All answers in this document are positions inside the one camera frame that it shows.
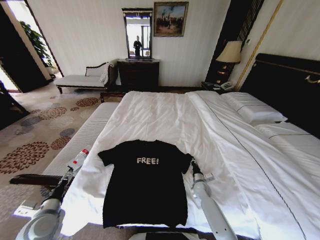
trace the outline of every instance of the door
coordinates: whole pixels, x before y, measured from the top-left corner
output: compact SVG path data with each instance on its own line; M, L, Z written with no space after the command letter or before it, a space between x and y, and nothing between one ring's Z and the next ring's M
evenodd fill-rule
M3 69L23 92L48 84L6 12L0 6L0 61Z

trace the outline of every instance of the framed painting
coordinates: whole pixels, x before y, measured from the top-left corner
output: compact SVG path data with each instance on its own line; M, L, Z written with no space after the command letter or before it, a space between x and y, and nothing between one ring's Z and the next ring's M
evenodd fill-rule
M189 2L166 1L154 3L154 37L183 37Z

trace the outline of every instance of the mirror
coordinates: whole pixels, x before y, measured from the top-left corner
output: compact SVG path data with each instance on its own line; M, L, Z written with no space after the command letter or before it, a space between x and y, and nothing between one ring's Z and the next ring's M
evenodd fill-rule
M152 8L122 8L129 59L152 57Z

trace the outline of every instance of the black headboard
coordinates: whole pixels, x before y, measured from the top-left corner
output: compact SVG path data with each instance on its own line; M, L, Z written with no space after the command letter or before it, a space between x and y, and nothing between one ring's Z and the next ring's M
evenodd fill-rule
M320 139L320 61L259 53L240 91Z

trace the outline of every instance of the floral rug pattern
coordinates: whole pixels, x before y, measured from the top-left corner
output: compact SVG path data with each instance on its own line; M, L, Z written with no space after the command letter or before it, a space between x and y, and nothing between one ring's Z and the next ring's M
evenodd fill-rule
M0 130L0 193L5 193L0 196L5 200L0 232L18 221L12 214L32 192L40 196L45 192L30 185L10 185L9 180L19 174L41 174L100 104L98 90L66 88L60 94L53 83L12 96L30 114ZM12 239L18 227L13 228Z

